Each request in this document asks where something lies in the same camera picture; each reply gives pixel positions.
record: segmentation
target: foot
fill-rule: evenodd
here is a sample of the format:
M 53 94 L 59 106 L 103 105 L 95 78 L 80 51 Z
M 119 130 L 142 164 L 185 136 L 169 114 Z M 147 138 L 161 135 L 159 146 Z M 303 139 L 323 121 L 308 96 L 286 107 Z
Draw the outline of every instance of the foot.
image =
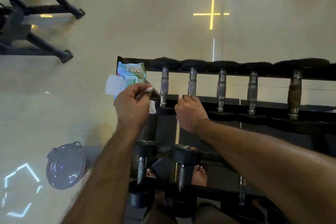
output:
M 192 173 L 191 184 L 198 186 L 206 186 L 208 177 L 205 175 L 205 170 L 199 165 L 195 166 Z
M 156 175 L 154 174 L 152 169 L 148 168 L 146 172 L 146 177 L 156 178 Z

